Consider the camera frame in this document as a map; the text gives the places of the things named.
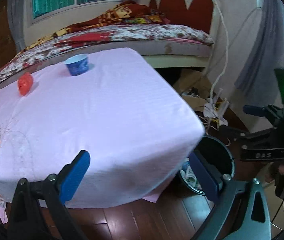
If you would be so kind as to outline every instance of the red ball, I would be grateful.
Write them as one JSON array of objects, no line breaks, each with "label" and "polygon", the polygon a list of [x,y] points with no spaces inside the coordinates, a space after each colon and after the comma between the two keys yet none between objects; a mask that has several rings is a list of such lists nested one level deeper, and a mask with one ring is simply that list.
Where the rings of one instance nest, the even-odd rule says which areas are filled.
[{"label": "red ball", "polygon": [[25,96],[29,92],[32,85],[33,85],[33,77],[28,72],[22,75],[17,82],[17,86],[19,87],[19,91],[22,96]]}]

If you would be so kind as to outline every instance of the black device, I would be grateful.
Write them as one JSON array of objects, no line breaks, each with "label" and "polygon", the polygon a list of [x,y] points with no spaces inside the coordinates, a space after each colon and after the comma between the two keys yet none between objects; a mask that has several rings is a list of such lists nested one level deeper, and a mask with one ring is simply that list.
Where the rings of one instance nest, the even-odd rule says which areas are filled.
[{"label": "black device", "polygon": [[[221,132],[241,143],[241,160],[248,162],[274,162],[284,160],[284,69],[275,69],[275,76],[282,98],[283,108],[274,105],[266,107],[244,106],[246,114],[265,117],[272,128],[247,133],[228,126],[221,126]],[[284,199],[284,176],[276,174],[275,194]]]}]

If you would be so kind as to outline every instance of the blue paper cup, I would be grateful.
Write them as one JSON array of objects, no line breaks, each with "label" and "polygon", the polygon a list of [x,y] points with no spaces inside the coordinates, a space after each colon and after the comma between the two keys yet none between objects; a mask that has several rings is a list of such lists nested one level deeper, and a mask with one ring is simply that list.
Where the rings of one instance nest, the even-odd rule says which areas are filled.
[{"label": "blue paper cup", "polygon": [[64,61],[72,76],[78,76],[88,71],[87,56],[88,54],[78,54]]}]

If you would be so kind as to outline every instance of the pink cloth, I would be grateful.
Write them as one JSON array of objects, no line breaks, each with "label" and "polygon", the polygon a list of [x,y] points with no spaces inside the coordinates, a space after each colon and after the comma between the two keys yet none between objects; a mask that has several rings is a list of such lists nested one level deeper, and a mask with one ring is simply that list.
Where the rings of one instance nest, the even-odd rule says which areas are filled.
[{"label": "pink cloth", "polygon": [[71,76],[63,63],[32,74],[24,97],[16,82],[0,90],[0,197],[17,181],[58,173],[80,150],[91,164],[71,208],[106,208],[154,195],[204,134],[188,104],[136,51],[88,56]]},{"label": "pink cloth", "polygon": [[0,219],[1,219],[1,222],[3,224],[6,224],[8,222],[8,218],[7,218],[5,208],[2,207],[2,206],[0,206]]},{"label": "pink cloth", "polygon": [[157,188],[152,190],[146,197],[143,199],[156,203],[162,194],[163,190],[171,183],[171,181],[174,179],[176,173],[169,176],[165,181],[163,181]]}]

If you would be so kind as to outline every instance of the screw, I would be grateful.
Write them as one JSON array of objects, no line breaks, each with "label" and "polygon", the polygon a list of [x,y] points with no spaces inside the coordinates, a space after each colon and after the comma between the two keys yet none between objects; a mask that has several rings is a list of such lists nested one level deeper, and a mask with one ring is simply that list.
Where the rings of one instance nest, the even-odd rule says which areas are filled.
[{"label": "screw", "polygon": [[47,178],[49,181],[54,181],[56,179],[56,174],[50,174]]},{"label": "screw", "polygon": [[260,181],[257,178],[254,178],[253,182],[254,182],[255,185],[259,185],[260,184]]},{"label": "screw", "polygon": [[23,184],[25,184],[26,181],[27,181],[26,178],[22,178],[22,179],[19,180],[19,183],[20,183],[21,185],[23,185]]},{"label": "screw", "polygon": [[226,181],[230,181],[232,177],[229,174],[223,174],[222,178]]}]

